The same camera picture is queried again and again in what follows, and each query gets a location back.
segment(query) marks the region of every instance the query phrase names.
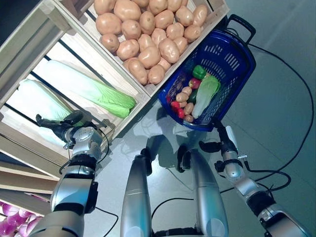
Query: gray floor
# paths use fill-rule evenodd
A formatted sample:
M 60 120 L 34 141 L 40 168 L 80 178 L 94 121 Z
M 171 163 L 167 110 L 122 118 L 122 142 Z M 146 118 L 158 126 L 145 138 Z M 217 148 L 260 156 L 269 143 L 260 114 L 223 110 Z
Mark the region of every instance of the gray floor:
M 253 43 L 267 48 L 289 62 L 306 79 L 315 96 L 315 1 L 247 1 L 227 0 L 231 13 L 247 19 L 257 29 Z M 243 91 L 223 119 L 232 126 L 241 154 L 248 154 L 254 169 L 276 169 L 298 149 L 311 117 L 306 89 L 297 77 L 271 56 L 253 50 L 257 68 Z M 148 178 L 152 210 L 162 201 L 174 197 L 192 197 L 190 172 L 177 173 L 174 168 L 179 144 L 198 147 L 198 141 L 218 141 L 216 132 L 201 133 L 178 125 L 166 116 L 159 102 L 144 117 L 111 145 L 111 153 L 97 176 L 97 206 L 120 216 L 124 189 L 136 154 L 147 142 L 156 144 L 153 173 Z M 275 192 L 275 199 L 299 219 L 316 236 L 316 153 L 315 125 L 297 159 L 285 169 L 291 185 Z M 212 166 L 219 154 L 206 154 Z M 216 176 L 220 189 L 230 187 Z M 266 185 L 281 184 L 274 175 Z M 263 229 L 235 191 L 222 194 L 230 237 L 259 237 Z M 95 210 L 85 217 L 85 235 L 101 237 L 115 218 Z M 166 230 L 193 226 L 195 207 L 192 201 L 175 200 L 163 205 L 153 219 L 153 229 Z M 108 235 L 119 236 L 119 222 Z

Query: small potato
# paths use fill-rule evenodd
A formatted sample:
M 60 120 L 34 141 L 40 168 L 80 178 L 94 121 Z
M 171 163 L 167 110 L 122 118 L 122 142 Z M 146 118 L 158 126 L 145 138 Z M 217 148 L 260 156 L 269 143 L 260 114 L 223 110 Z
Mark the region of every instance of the small potato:
M 137 40 L 140 37 L 140 24 L 134 20 L 126 20 L 122 23 L 122 32 L 127 40 Z
M 139 83 L 142 85 L 147 84 L 147 71 L 139 60 L 132 60 L 128 64 L 128 70 L 139 81 Z
M 112 33 L 102 35 L 100 37 L 100 42 L 111 53 L 115 53 L 119 48 L 118 37 Z
M 122 60 L 126 60 L 135 57 L 139 51 L 139 45 L 137 40 L 129 39 L 119 44 L 117 49 L 117 56 Z
M 176 101 L 181 103 L 187 101 L 189 98 L 188 94 L 184 92 L 180 92 L 179 94 L 176 95 Z
M 155 26 L 156 28 L 166 29 L 169 25 L 173 23 L 173 12 L 170 10 L 165 10 L 155 16 Z
M 155 65 L 148 72 L 148 82 L 154 85 L 160 83 L 164 78 L 164 69 L 161 65 Z
M 97 17 L 96 28 L 100 34 L 105 35 L 107 33 L 112 33 L 114 35 L 119 35 L 121 33 L 121 20 L 115 16 L 113 13 L 104 13 Z
M 192 115 L 185 115 L 184 120 L 187 122 L 193 122 L 194 118 Z
M 151 35 L 155 29 L 154 15 L 149 11 L 145 11 L 139 18 L 139 24 L 144 34 Z
M 127 59 L 127 60 L 125 60 L 124 62 L 123 62 L 123 66 L 126 68 L 126 69 L 128 69 L 128 65 L 129 65 L 129 63 L 132 61 L 132 60 L 138 60 L 138 58 L 136 58 L 136 57 L 132 57 L 132 58 L 129 58 L 129 59 Z
M 207 6 L 202 4 L 196 7 L 193 12 L 193 25 L 202 26 L 207 17 Z
M 192 113 L 193 107 L 194 107 L 194 104 L 193 104 L 193 103 L 188 103 L 188 104 L 184 107 L 184 114 L 185 114 L 185 115 L 189 115 L 190 113 Z
M 175 40 L 176 38 L 183 37 L 184 26 L 177 22 L 173 25 L 168 26 L 166 30 L 166 35 L 169 39 Z
M 179 103 L 180 108 L 184 108 L 188 103 L 186 101 Z
M 111 12 L 115 6 L 116 0 L 94 0 L 94 10 L 98 15 Z
M 159 43 L 167 38 L 166 36 L 166 31 L 163 29 L 155 28 L 153 33 L 152 33 L 152 40 L 155 43 L 155 45 L 158 47 Z
M 202 29 L 200 26 L 190 25 L 184 31 L 184 37 L 188 40 L 189 43 L 195 41 L 200 37 Z
M 176 63 L 180 57 L 180 51 L 175 42 L 165 38 L 159 43 L 159 51 L 161 56 L 169 63 Z
M 176 38 L 173 42 L 175 42 L 176 45 L 178 46 L 180 55 L 183 54 L 183 52 L 188 47 L 188 40 L 184 37 Z
M 181 91 L 186 93 L 188 96 L 190 96 L 192 93 L 192 88 L 189 86 L 186 86 L 186 87 L 183 87 Z
M 186 6 L 181 6 L 177 10 L 175 18 L 183 26 L 189 26 L 193 23 L 193 13 Z
M 132 0 L 135 2 L 139 7 L 146 7 L 149 4 L 149 0 Z
M 181 5 L 182 5 L 182 6 L 187 6 L 187 5 L 188 5 L 188 0 L 182 0 Z
M 160 61 L 160 52 L 156 46 L 147 47 L 138 55 L 138 60 L 149 69 Z
M 181 7 L 182 0 L 168 0 L 168 10 L 176 12 Z
M 167 0 L 149 0 L 149 9 L 155 16 L 161 13 L 163 10 L 166 10 L 167 8 Z
M 164 71 L 168 71 L 168 69 L 171 67 L 171 64 L 167 62 L 163 57 L 160 58 L 160 61 L 158 62 L 158 65 L 161 65 L 164 68 Z
M 138 21 L 141 15 L 139 6 L 130 0 L 117 0 L 114 7 L 114 14 L 121 21 L 134 20 Z
M 152 38 L 149 35 L 142 34 L 138 39 L 139 43 L 139 51 L 143 52 L 145 48 L 154 46 L 156 47 L 155 43 L 153 42 Z

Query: plastic basket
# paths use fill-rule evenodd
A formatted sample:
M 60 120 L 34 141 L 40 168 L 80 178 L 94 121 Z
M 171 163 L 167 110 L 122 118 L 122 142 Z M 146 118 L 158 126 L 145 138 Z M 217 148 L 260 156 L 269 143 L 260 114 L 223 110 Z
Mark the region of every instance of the plastic basket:
M 194 130 L 211 131 L 211 118 L 221 120 L 224 117 L 256 67 L 256 61 L 247 47 L 256 30 L 236 15 L 232 15 L 228 23 L 231 20 L 250 31 L 249 39 L 243 42 L 231 33 L 213 30 L 172 74 L 158 95 L 169 115 L 181 125 Z M 183 87 L 188 86 L 195 65 L 203 66 L 208 73 L 215 76 L 221 83 L 221 89 L 201 116 L 189 123 L 178 118 L 170 103 Z

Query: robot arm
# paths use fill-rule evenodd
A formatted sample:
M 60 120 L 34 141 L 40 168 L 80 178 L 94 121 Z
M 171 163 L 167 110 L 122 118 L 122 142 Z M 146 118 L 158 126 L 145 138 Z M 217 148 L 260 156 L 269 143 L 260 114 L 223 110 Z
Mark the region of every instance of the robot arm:
M 56 122 L 37 116 L 38 124 L 52 129 L 66 142 L 65 148 L 73 149 L 73 155 L 51 196 L 52 212 L 36 225 L 31 237 L 83 236 L 83 216 L 95 208 L 98 183 L 94 178 L 102 137 L 93 126 L 73 127 L 79 117 L 75 114 L 75 120 Z
M 247 206 L 257 216 L 265 228 L 266 237 L 310 237 L 307 229 L 286 212 L 254 180 L 250 179 L 238 159 L 237 144 L 229 126 L 224 127 L 215 121 L 214 127 L 220 136 L 220 143 L 203 143 L 199 145 L 205 152 L 221 151 L 223 161 L 218 161 L 215 168 L 224 172 L 226 179 L 234 186 Z

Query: purple onion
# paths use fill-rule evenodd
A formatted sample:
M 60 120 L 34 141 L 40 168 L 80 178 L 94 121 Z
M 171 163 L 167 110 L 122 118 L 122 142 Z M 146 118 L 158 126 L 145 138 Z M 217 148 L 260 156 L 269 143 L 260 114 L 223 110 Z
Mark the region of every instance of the purple onion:
M 19 211 L 19 208 L 5 203 L 2 205 L 2 211 L 6 216 L 13 216 Z
M 30 216 L 30 218 L 29 218 L 29 222 L 35 220 L 36 218 L 37 218 L 37 215 L 32 214 L 32 215 Z
M 16 229 L 15 225 L 10 225 L 7 220 L 0 222 L 0 235 L 7 236 L 13 233 Z
M 22 237 L 27 237 L 28 236 L 28 234 L 26 233 L 26 229 L 27 229 L 27 227 L 28 227 L 28 224 L 22 224 L 21 226 L 20 226 L 20 228 L 19 228 L 19 233 L 20 233 L 20 235 L 22 236 Z
M 27 217 L 21 217 L 19 213 L 14 216 L 8 216 L 7 221 L 10 225 L 20 226 L 26 221 Z
M 38 222 L 40 222 L 41 219 L 42 219 L 42 217 L 38 217 L 28 224 L 28 227 L 26 228 L 26 233 L 28 235 L 32 232 L 32 230 L 35 228 L 35 226 L 38 224 Z
M 20 209 L 20 210 L 19 210 L 19 215 L 20 215 L 21 217 L 29 217 L 29 216 L 32 215 L 32 213 L 29 212 L 29 211 L 26 211 L 26 210 L 24 210 L 24 209 Z

